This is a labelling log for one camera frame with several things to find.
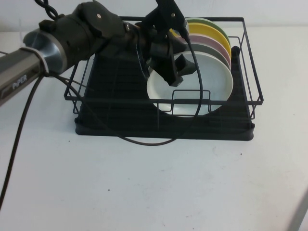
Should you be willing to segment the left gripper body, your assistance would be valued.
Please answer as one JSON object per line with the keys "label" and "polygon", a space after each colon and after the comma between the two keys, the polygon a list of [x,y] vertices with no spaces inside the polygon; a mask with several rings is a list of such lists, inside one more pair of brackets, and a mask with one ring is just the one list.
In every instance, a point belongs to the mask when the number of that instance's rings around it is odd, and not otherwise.
{"label": "left gripper body", "polygon": [[170,31],[158,31],[154,26],[146,27],[141,22],[137,24],[126,23],[128,33],[132,35],[132,43],[141,48],[142,52],[183,52],[186,45],[175,37]]}

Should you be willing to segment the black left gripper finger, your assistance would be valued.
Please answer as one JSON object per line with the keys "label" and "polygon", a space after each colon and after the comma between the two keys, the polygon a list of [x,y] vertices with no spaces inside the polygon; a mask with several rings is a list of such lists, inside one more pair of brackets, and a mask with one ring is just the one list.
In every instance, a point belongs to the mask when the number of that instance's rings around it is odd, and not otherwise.
{"label": "black left gripper finger", "polygon": [[195,72],[195,64],[187,60],[183,54],[176,58],[176,68],[179,75],[191,75]]}
{"label": "black left gripper finger", "polygon": [[182,77],[178,74],[173,44],[170,41],[151,44],[150,67],[158,73],[169,86],[177,87],[183,81]]}

